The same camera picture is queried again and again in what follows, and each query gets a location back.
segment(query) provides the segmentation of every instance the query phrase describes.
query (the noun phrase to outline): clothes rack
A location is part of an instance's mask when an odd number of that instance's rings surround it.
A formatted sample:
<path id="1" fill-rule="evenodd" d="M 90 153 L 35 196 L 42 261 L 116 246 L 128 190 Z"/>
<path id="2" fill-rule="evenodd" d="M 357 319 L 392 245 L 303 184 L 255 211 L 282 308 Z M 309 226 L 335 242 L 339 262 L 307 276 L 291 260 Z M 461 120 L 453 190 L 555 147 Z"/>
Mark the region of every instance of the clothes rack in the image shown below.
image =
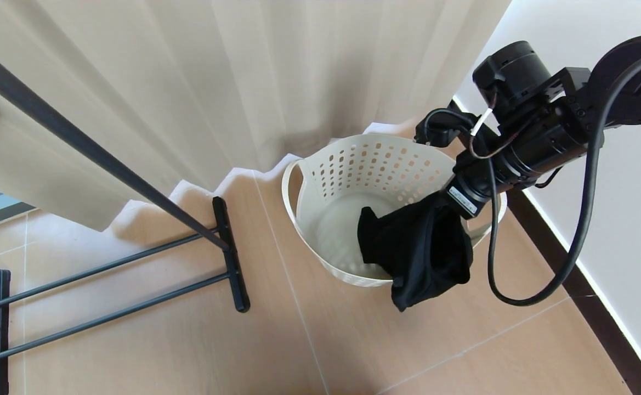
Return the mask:
<path id="1" fill-rule="evenodd" d="M 237 257 L 235 240 L 232 237 L 230 219 L 228 218 L 228 209 L 222 198 L 213 198 L 213 213 L 215 213 L 215 222 L 217 225 L 215 228 L 209 229 L 191 217 L 189 213 L 174 204 L 172 200 L 164 196 L 160 191 L 152 187 L 152 185 L 147 183 L 147 181 L 137 175 L 137 173 L 130 170 L 130 168 L 116 159 L 116 157 L 108 153 L 107 150 L 76 127 L 74 123 L 64 118 L 62 114 L 52 108 L 52 106 L 50 106 L 45 100 L 42 100 L 37 93 L 33 92 L 29 87 L 27 87 L 27 85 L 20 82 L 20 80 L 1 65 L 1 63 L 0 95 L 15 105 L 15 107 L 23 111 L 26 115 L 29 115 L 33 120 L 40 123 L 40 125 L 52 132 L 52 134 L 59 137 L 63 142 L 69 144 L 89 160 L 111 173 L 125 185 L 137 191 L 140 195 L 150 200 L 150 202 L 165 210 L 165 212 L 170 213 L 170 215 L 183 222 L 187 227 L 191 228 L 195 232 L 195 234 L 182 239 L 135 253 L 129 257 L 106 263 L 105 265 L 71 275 L 67 278 L 63 278 L 62 280 L 57 280 L 32 290 L 21 292 L 17 295 L 10 295 L 11 272 L 9 270 L 0 269 L 0 395 L 6 395 L 9 393 L 8 358 L 12 355 L 45 345 L 45 343 L 54 342 L 55 340 L 74 335 L 75 333 L 82 332 L 117 318 L 125 317 L 125 315 L 139 312 L 144 308 L 152 307 L 158 303 L 198 290 L 207 285 L 212 285 L 218 281 L 225 279 L 230 281 L 232 300 L 238 312 L 244 313 L 249 310 L 249 297 L 247 295 L 245 281 L 243 281 L 242 272 L 240 270 L 240 260 Z M 125 308 L 119 312 L 110 313 L 104 317 L 82 323 L 81 325 L 62 330 L 37 340 L 32 340 L 31 342 L 24 343 L 17 347 L 9 348 L 9 305 L 11 303 L 24 300 L 25 298 L 29 298 L 34 295 L 39 295 L 43 292 L 61 287 L 62 285 L 67 285 L 84 278 L 89 278 L 92 275 L 105 272 L 106 270 L 120 267 L 140 258 L 148 257 L 149 255 L 153 255 L 153 253 L 169 250 L 170 248 L 174 248 L 200 238 L 206 238 L 222 250 L 223 257 L 225 258 L 225 273 L 188 285 L 180 290 L 175 290 L 165 295 L 152 298 L 146 302 L 138 303 L 135 306 Z"/>

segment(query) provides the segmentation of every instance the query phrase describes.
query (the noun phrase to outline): black garment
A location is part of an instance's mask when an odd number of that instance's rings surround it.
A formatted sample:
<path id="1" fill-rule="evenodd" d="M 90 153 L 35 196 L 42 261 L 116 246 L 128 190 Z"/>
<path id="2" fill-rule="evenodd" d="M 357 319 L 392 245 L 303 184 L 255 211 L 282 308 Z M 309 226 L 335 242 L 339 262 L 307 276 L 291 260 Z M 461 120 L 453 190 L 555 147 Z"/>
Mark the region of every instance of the black garment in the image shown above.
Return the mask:
<path id="1" fill-rule="evenodd" d="M 364 207 L 357 236 L 364 262 L 393 277 L 391 298 L 401 312 L 470 278 L 471 240 L 437 192 L 381 218 Z"/>

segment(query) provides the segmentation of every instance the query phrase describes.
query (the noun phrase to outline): robotic arm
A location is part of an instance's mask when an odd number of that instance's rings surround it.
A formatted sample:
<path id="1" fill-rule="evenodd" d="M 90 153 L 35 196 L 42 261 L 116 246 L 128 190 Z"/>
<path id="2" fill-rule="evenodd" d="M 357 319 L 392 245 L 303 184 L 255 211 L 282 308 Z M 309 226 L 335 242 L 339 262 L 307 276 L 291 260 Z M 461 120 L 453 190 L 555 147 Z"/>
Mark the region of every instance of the robotic arm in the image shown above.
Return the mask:
<path id="1" fill-rule="evenodd" d="M 470 135 L 468 148 L 456 158 L 453 177 L 441 191 L 461 217 L 476 217 L 498 193 L 532 187 L 544 173 L 587 155 L 581 213 L 568 257 L 553 280 L 533 297 L 513 300 L 496 287 L 493 246 L 498 221 L 492 205 L 491 290 L 505 303 L 529 306 L 564 282 L 581 252 L 593 210 L 603 130 L 641 125 L 641 37 L 613 48 L 593 71 L 566 67 L 553 76 L 529 43 L 511 43 L 486 58 L 474 70 L 473 81 L 489 104 L 485 115 L 493 112 L 498 120 L 500 136 L 483 125 L 483 118 L 446 108 L 431 111 L 416 126 L 415 135 L 416 143 L 438 147 L 446 147 L 459 133 Z"/>

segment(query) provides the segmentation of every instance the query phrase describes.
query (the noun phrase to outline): tile floor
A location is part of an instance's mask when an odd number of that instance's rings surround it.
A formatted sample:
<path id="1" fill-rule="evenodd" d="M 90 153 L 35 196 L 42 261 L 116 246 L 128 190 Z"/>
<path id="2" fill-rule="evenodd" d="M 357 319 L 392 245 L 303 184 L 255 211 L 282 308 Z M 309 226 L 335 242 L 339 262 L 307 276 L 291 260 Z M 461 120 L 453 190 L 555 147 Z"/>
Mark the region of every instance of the tile floor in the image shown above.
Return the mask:
<path id="1" fill-rule="evenodd" d="M 10 358 L 12 395 L 79 394 L 586 394 L 629 393 L 564 290 L 507 306 L 486 281 L 487 244 L 472 279 L 398 313 L 390 288 L 336 280 L 288 221 L 280 175 L 240 171 L 228 203 L 252 308 L 235 311 L 228 283 Z M 212 224 L 211 196 L 172 196 Z M 99 233 L 44 212 L 0 225 L 0 268 L 12 293 L 188 234 L 157 207 L 134 205 Z M 498 234 L 498 281 L 513 297 L 552 275 L 515 218 Z M 12 345 L 220 273 L 204 240 L 12 308 Z"/>

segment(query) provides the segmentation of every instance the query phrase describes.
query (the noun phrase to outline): white wall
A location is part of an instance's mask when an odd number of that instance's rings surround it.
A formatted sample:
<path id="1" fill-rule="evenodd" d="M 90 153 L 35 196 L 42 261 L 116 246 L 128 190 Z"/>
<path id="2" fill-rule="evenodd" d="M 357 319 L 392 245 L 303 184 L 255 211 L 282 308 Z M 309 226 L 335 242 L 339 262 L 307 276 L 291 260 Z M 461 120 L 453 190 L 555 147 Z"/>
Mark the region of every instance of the white wall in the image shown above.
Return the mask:
<path id="1" fill-rule="evenodd" d="M 592 69 L 609 49 L 638 35 L 641 0 L 513 0 L 479 62 L 508 43 L 527 40 L 552 74 L 564 66 Z M 471 71 L 457 98 L 472 112 L 486 108 Z M 583 169 L 578 160 L 548 188 L 531 190 L 566 243 L 576 228 Z M 641 127 L 605 133 L 593 223 L 580 260 L 641 356 Z"/>

